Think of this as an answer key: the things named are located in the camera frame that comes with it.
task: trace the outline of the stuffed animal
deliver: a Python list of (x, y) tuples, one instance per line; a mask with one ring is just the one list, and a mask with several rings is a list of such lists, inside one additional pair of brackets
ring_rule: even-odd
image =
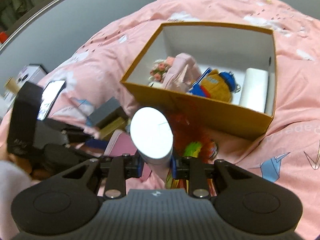
[(162, 84), (169, 68), (172, 67), (173, 62), (174, 57), (167, 57), (167, 59), (157, 59), (152, 65), (149, 82), (154, 81)]
[(231, 92), (235, 92), (236, 90), (238, 90), (238, 85), (236, 84), (233, 73), (219, 73), (217, 69), (214, 69), (201, 80), (200, 84), (195, 84), (190, 93), (230, 102), (232, 99)]

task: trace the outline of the person's arm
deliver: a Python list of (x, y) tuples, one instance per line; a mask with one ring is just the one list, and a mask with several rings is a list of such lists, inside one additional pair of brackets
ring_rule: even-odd
[(0, 239), (10, 240), (19, 232), (10, 207), (14, 197), (30, 186), (30, 176), (9, 161), (6, 145), (0, 147)]

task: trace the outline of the stuffed toy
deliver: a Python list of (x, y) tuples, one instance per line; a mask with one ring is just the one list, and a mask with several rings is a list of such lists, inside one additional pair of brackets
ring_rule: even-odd
[[(196, 120), (187, 118), (182, 113), (164, 113), (173, 134), (173, 147), (179, 156), (199, 158), (203, 163), (212, 163), (217, 157), (218, 145), (198, 124)], [(214, 195), (212, 180), (208, 180), (211, 195)], [(171, 172), (166, 179), (167, 189), (184, 188), (188, 191), (188, 182), (185, 179), (175, 180)]]
[(169, 70), (172, 67), (174, 62), (174, 57), (167, 57), (167, 59), (157, 59), (150, 71), (149, 82), (160, 82), (163, 83), (163, 80)]
[(240, 86), (236, 84), (233, 73), (219, 73), (214, 69), (199, 84), (194, 84), (190, 93), (229, 103), (232, 99), (231, 93), (239, 90)]

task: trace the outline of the pink bedsheet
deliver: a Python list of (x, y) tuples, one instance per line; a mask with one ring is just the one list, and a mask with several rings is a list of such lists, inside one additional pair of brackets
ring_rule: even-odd
[[(67, 80), (52, 117), (84, 126), (87, 116), (111, 96), (132, 115), (137, 105), (119, 80), (167, 20), (233, 22), (275, 30), (276, 114), (266, 135), (252, 143), (217, 131), (208, 133), (219, 143), (217, 158), (297, 194), (304, 211), (296, 232), (304, 239), (315, 239), (320, 234), (320, 21), (279, 0), (157, 0), (112, 22), (41, 81), (46, 85), (51, 80)], [(1, 124), (0, 145), (6, 140), (8, 123), (9, 116)], [(144, 183), (132, 181), (127, 186), (163, 184), (153, 175)]]

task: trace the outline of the open box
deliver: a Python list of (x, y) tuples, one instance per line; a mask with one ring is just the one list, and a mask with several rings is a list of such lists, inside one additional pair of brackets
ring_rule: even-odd
[[(208, 67), (232, 71), (243, 85), (247, 68), (268, 71), (264, 113), (239, 106), (241, 92), (231, 103), (148, 86), (153, 62), (192, 55), (202, 72)], [(249, 25), (216, 22), (163, 23), (149, 39), (121, 79), (142, 106), (180, 111), (202, 125), (254, 140), (264, 134), (274, 117), (276, 54), (273, 31)]]

